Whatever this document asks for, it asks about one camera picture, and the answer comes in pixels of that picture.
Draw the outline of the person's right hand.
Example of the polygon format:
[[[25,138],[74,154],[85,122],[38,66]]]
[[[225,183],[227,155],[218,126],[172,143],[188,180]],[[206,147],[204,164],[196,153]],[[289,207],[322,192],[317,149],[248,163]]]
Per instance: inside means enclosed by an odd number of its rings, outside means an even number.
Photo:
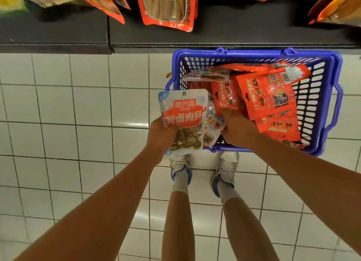
[[[221,135],[228,144],[253,150],[260,132],[252,121],[245,118],[240,123],[224,124],[225,128],[222,130]]]

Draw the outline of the person's left hand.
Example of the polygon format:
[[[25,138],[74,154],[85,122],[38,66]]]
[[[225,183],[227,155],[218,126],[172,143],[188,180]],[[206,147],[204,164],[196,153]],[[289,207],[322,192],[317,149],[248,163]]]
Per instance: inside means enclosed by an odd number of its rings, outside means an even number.
[[[171,148],[176,137],[175,135],[162,134],[162,130],[165,127],[162,117],[152,121],[145,146],[145,149],[155,157],[158,157],[159,161],[162,160],[164,154]]]

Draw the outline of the white and red spice packet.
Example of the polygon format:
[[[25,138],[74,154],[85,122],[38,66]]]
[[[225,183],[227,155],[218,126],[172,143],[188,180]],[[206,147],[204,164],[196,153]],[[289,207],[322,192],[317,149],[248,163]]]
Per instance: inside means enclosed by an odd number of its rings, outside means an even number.
[[[208,94],[206,89],[158,93],[164,125],[179,127],[172,146],[164,155],[165,159],[178,159],[203,148]]]

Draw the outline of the person's right forearm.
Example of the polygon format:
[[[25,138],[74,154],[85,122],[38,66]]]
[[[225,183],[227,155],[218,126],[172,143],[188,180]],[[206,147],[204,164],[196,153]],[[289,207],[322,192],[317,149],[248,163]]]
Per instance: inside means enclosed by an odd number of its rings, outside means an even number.
[[[255,133],[240,145],[266,162],[308,208],[361,256],[361,174]]]

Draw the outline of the person's left forearm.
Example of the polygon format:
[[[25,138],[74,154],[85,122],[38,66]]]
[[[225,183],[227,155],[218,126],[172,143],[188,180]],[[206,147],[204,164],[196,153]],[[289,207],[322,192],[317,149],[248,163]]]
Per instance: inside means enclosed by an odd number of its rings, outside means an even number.
[[[115,261],[151,173],[168,148],[147,144],[119,174],[14,261]]]

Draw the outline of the small clear snack packet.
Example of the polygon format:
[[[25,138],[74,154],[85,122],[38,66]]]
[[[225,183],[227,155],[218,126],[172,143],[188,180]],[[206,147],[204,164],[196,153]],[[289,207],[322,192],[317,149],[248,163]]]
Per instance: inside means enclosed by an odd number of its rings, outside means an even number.
[[[211,93],[208,93],[205,133],[203,139],[204,147],[212,148],[216,144],[224,128],[225,124],[223,118],[216,114],[213,96]]]

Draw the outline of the person's left white blue shoe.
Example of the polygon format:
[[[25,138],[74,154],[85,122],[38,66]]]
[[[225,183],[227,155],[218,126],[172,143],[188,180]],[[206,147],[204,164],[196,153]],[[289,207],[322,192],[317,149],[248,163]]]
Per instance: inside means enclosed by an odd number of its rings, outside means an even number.
[[[189,164],[188,154],[176,157],[176,159],[170,160],[171,166],[171,179],[175,181],[175,176],[180,172],[185,172],[187,174],[187,185],[190,184],[192,180],[192,169]]]

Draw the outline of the person's white blue shoe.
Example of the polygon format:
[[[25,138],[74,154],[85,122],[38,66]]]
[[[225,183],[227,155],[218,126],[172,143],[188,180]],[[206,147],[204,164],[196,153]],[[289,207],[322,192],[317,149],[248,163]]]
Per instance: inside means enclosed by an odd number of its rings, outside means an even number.
[[[171,179],[175,181],[175,176],[180,172],[185,172],[187,174],[187,185],[190,184],[192,180],[192,169],[189,164],[188,154],[176,157],[176,159],[170,160],[171,166]]]
[[[211,181],[211,187],[214,194],[222,198],[219,191],[219,185],[224,184],[226,187],[235,188],[235,173],[239,163],[238,152],[221,152],[214,176]]]

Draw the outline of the large red snack packet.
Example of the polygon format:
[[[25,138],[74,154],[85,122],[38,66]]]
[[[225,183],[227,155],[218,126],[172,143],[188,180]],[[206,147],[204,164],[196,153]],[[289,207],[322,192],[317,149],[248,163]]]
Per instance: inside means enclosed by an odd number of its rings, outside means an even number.
[[[282,75],[286,72],[273,70],[237,75],[250,120],[257,120],[284,111],[296,111],[296,98],[290,84]]]

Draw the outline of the flat white snack packet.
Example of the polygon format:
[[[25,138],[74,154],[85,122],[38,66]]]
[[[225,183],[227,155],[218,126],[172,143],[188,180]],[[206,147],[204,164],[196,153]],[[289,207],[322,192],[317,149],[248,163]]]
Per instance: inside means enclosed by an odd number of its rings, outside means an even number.
[[[192,70],[181,78],[187,82],[227,82],[231,70],[222,67],[210,66],[203,69]]]

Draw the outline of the person's right white blue shoe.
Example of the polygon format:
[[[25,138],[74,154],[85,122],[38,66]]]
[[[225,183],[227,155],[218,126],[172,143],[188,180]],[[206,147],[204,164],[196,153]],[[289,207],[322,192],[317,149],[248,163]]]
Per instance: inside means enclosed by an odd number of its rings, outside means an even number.
[[[214,176],[211,181],[211,187],[214,194],[222,198],[219,191],[219,185],[224,184],[226,187],[235,188],[235,173],[239,163],[238,152],[221,152]]]

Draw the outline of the person's left grey sock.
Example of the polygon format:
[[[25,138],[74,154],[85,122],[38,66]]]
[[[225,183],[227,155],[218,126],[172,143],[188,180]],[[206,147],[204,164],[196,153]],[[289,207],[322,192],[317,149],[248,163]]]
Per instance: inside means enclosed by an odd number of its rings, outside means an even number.
[[[174,192],[182,192],[185,193],[188,196],[188,170],[182,169],[180,171],[177,171],[174,175],[174,184],[172,187],[172,193]]]

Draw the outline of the person's grey sock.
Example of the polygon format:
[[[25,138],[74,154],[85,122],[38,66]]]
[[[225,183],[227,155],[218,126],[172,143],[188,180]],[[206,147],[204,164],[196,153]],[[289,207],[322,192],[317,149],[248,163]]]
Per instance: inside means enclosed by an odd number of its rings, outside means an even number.
[[[218,189],[219,197],[221,199],[222,206],[224,206],[225,203],[232,198],[241,199],[238,192],[229,183],[225,183],[220,180],[217,183],[217,189]]]
[[[188,196],[188,170],[182,169],[180,171],[177,171],[174,175],[174,184],[172,187],[172,193],[174,192],[182,192],[185,193]]]

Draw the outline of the red packet with white label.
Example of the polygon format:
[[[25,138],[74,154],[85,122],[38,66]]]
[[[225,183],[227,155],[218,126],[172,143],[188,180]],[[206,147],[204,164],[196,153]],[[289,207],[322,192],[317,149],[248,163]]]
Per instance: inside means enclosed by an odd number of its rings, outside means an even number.
[[[221,68],[229,69],[235,73],[265,73],[271,74],[271,71],[278,70],[285,84],[294,84],[311,75],[310,70],[304,64],[292,65],[286,61],[274,63],[229,63],[223,64]]]

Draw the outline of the person's right grey sock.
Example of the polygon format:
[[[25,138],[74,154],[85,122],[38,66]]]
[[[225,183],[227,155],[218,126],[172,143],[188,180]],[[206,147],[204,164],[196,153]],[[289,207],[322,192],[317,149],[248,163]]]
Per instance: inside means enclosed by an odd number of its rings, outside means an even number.
[[[221,199],[222,206],[224,206],[225,203],[232,198],[241,199],[238,192],[229,183],[225,183],[220,180],[217,183],[217,189],[218,189],[219,197]]]

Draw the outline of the black shelf board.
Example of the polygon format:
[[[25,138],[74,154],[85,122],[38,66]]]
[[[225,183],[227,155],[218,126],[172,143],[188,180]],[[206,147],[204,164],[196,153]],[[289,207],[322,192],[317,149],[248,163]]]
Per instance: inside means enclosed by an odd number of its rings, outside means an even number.
[[[137,5],[125,25],[108,21],[115,53],[173,53],[177,49],[316,49],[361,54],[361,28],[327,23],[309,25],[317,0],[199,0],[193,30],[146,26]]]
[[[112,53],[108,17],[102,11],[64,4],[0,15],[0,53]]]

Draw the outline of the blue plastic shopping basket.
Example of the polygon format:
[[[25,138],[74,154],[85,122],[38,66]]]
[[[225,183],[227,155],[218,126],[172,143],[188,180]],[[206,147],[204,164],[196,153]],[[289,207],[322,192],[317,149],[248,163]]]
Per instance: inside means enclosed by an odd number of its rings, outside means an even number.
[[[342,57],[337,52],[314,49],[179,49],[172,56],[171,77],[165,90],[187,89],[181,78],[192,70],[222,63],[275,63],[286,61],[305,64],[310,78],[293,85],[297,116],[304,152],[320,156],[329,131],[336,126],[343,90],[339,84]]]

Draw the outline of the person's left leg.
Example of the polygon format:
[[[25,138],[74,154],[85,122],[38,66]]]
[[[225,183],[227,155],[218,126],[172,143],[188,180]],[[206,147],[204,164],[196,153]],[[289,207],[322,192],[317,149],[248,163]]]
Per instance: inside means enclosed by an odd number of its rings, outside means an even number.
[[[195,261],[195,235],[189,196],[182,191],[170,195],[162,239],[162,261]]]

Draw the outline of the person's leg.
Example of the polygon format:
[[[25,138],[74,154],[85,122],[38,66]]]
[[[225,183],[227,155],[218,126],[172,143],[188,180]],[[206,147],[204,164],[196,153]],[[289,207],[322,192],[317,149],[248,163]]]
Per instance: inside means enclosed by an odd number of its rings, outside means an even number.
[[[162,239],[162,261],[195,261],[195,235],[189,196],[182,191],[170,195]]]
[[[237,261],[280,261],[266,231],[240,197],[223,200],[222,206]]]

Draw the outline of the person's right leg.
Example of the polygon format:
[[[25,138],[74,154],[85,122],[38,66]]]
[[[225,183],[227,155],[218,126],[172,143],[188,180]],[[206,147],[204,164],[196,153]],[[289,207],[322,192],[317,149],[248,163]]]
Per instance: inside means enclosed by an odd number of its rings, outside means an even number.
[[[223,200],[222,206],[237,261],[280,261],[266,231],[240,197]]]

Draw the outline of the red packet with clear window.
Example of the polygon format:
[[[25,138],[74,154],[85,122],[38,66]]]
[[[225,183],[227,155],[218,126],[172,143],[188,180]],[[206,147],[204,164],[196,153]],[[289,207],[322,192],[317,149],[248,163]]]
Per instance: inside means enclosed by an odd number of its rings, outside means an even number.
[[[144,25],[193,30],[198,0],[138,0]]]

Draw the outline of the orange yellow hanging packet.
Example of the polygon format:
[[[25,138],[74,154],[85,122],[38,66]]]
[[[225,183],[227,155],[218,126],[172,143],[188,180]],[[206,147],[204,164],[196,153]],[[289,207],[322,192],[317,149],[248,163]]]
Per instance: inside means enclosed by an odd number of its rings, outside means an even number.
[[[322,22],[361,27],[361,0],[318,0],[307,16],[309,25]]]

